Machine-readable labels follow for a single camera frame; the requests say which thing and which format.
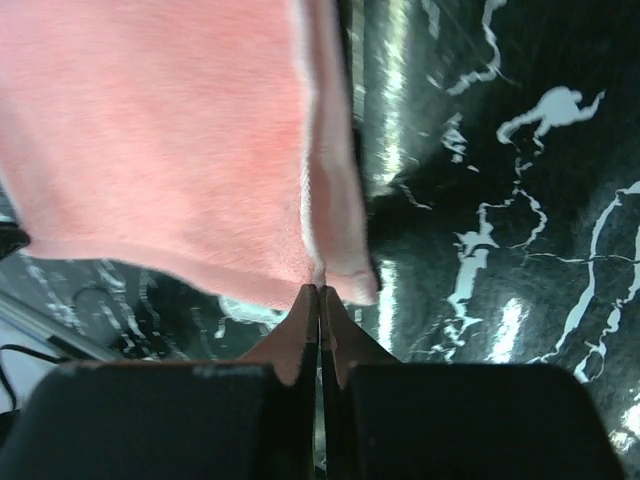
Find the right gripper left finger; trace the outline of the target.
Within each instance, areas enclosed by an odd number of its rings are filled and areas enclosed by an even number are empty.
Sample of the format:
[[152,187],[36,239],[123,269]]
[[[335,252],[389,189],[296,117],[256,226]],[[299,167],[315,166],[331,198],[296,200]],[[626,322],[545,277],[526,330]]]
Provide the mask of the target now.
[[69,362],[1,449],[5,479],[311,479],[318,292],[233,361]]

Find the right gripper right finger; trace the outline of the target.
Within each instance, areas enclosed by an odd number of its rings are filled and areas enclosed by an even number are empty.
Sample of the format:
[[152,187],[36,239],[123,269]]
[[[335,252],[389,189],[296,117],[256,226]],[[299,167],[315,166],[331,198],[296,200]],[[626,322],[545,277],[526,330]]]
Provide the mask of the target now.
[[319,294],[330,479],[620,479],[586,389],[546,364],[403,363]]

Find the pink towel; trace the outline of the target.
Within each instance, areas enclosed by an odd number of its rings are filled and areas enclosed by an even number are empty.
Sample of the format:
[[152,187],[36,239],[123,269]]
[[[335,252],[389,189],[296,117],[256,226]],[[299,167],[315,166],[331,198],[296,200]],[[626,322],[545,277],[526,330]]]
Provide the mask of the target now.
[[332,1],[5,1],[1,183],[42,259],[371,305]]

